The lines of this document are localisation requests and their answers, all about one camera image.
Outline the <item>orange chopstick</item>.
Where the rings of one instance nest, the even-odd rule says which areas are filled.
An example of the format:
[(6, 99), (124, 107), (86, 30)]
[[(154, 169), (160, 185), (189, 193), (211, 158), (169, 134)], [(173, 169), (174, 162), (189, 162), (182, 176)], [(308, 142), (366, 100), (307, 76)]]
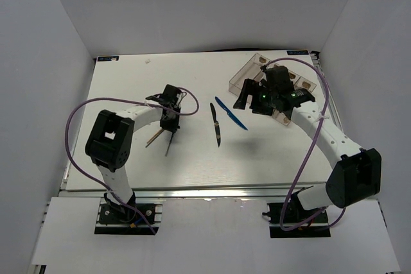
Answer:
[(146, 147), (151, 145), (151, 143), (158, 138), (162, 133), (164, 132), (164, 129), (160, 129), (158, 132), (156, 132), (146, 143)]

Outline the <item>blue knife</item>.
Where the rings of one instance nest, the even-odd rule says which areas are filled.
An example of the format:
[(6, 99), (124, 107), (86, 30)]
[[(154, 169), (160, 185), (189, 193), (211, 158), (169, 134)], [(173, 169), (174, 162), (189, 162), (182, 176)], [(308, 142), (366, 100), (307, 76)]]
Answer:
[(217, 102), (217, 104), (226, 112), (226, 114), (228, 115), (228, 117), (234, 122), (236, 123), (240, 128), (242, 128), (243, 130), (248, 130), (248, 128), (233, 114), (233, 112), (222, 102), (222, 100), (220, 98), (218, 98), (217, 96), (214, 97), (215, 101)]

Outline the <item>black knife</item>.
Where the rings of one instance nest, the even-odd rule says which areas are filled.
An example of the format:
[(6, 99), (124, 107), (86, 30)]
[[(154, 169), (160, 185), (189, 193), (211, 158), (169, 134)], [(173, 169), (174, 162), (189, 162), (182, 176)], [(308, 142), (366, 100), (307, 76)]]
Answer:
[(217, 142), (218, 147), (220, 147), (220, 145), (221, 145), (220, 125), (219, 125), (219, 122), (217, 120), (216, 110), (215, 110), (214, 105), (212, 103), (210, 103), (209, 105), (210, 105), (211, 114), (212, 114), (212, 117), (213, 117), (214, 131), (215, 131), (215, 134), (216, 134), (216, 142)]

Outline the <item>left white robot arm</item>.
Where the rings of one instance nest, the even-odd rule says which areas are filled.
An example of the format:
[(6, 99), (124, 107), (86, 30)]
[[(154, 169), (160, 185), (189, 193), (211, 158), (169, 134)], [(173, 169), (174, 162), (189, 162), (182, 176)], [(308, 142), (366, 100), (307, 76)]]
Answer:
[(103, 183), (108, 186), (107, 203), (122, 222), (136, 214), (135, 195), (129, 185), (125, 164), (131, 153), (133, 134), (146, 125), (159, 122), (161, 132), (179, 129), (180, 103), (184, 97), (179, 88), (167, 85), (163, 93), (149, 96), (141, 106), (120, 112), (102, 110), (86, 142), (85, 153), (97, 165)]

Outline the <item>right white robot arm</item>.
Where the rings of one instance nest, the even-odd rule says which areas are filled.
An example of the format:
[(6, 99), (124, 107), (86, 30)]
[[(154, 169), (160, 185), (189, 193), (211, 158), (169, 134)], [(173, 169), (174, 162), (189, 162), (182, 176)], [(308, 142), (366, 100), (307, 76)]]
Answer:
[(325, 118), (315, 97), (307, 89), (295, 88), (285, 66), (263, 67), (262, 71), (262, 80), (244, 80), (233, 107), (243, 110), (250, 103), (254, 114), (283, 113), (312, 139), (332, 168), (326, 183), (292, 194), (291, 217), (303, 222), (316, 208), (334, 205), (343, 209), (378, 194), (380, 153), (374, 148), (364, 149)]

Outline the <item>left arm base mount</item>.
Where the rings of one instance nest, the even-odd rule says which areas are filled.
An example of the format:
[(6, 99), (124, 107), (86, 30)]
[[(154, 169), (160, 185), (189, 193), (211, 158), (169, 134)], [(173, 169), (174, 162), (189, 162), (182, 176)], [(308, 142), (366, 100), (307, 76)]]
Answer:
[(154, 235), (143, 217), (157, 232), (162, 219), (162, 205), (143, 202), (135, 206), (142, 215), (130, 210), (121, 212), (101, 198), (94, 233), (96, 235)]

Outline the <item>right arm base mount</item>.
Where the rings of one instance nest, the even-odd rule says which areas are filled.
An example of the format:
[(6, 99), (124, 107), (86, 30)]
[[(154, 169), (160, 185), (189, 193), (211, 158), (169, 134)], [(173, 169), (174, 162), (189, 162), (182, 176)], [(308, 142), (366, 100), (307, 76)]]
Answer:
[[(280, 228), (279, 220), (283, 203), (268, 203), (267, 211), (262, 212), (262, 216), (269, 222), (270, 237), (272, 239), (298, 239), (298, 238), (326, 238), (331, 237), (328, 228), (328, 215), (324, 210), (316, 218), (292, 230), (284, 231)], [(299, 211), (295, 205), (287, 206), (284, 215), (284, 227), (292, 227), (306, 218), (314, 215), (316, 209), (309, 211)]]

